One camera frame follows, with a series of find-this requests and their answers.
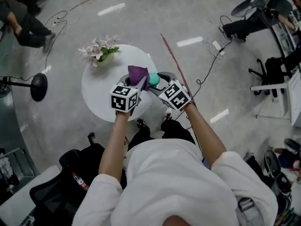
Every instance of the white cable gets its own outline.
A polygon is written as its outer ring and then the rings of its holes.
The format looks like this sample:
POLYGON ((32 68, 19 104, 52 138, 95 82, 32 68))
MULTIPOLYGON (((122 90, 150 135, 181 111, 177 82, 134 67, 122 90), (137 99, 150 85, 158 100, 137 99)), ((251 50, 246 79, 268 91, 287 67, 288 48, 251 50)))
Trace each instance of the white cable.
POLYGON ((223 60, 224 58, 225 58, 225 56, 224 55, 222 55, 222 57, 219 57, 218 55, 216 55, 214 52, 212 52, 212 50, 211 50, 211 46, 212 46, 212 42, 211 42, 211 40, 212 40, 212 30, 213 30, 213 25, 215 24, 213 21, 212 21, 212 19, 210 19, 210 18, 207 18, 206 19, 208 22, 210 22, 210 23, 212 23, 212 28, 211 28, 211 31, 210 31, 210 39, 209 40, 203 40, 203 43, 207 43, 207 44, 209 44, 209 50, 210 50, 210 53, 211 54, 213 54, 215 57, 217 57, 218 59, 220 59, 220 60, 223 60))

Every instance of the power strip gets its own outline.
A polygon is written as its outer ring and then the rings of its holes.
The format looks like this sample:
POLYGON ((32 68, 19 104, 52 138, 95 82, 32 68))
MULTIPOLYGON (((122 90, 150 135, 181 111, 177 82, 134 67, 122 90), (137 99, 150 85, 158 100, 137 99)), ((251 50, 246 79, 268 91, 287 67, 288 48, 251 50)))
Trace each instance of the power strip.
MULTIPOLYGON (((220 51, 222 49, 221 46, 219 45, 219 43, 217 41, 214 41, 212 43, 212 45, 216 48, 217 51, 220 51)), ((221 56, 223 56, 224 54, 225 54, 225 51, 220 52, 221 56)))

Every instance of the flower vase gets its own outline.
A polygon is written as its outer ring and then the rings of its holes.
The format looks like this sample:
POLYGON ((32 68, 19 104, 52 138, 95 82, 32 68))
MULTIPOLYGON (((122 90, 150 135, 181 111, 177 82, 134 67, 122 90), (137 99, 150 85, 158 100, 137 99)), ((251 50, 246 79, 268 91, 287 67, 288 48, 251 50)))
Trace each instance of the flower vase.
POLYGON ((98 62, 98 61, 96 62, 97 67, 105 67, 105 66, 109 65, 113 61, 113 58, 114 58, 114 53, 109 54, 105 60, 103 60, 101 62, 98 62))

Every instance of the black lamp base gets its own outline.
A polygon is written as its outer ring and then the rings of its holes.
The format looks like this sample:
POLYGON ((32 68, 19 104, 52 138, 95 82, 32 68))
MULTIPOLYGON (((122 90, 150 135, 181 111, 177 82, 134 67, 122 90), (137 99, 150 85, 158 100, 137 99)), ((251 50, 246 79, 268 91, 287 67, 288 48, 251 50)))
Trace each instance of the black lamp base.
POLYGON ((31 85, 35 85, 35 87, 30 88, 30 94, 32 95, 33 100, 41 101, 44 99, 48 88, 46 75, 43 73, 36 74, 32 79, 31 85))

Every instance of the red bottle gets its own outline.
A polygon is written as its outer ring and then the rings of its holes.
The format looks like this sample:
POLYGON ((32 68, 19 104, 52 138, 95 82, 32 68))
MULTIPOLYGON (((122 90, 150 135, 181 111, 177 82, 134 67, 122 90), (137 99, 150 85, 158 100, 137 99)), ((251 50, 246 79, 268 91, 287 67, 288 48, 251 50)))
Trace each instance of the red bottle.
POLYGON ((74 172, 72 172, 73 178, 75 181, 85 190, 88 191, 89 186, 84 182, 84 180, 80 177, 77 176, 74 172))

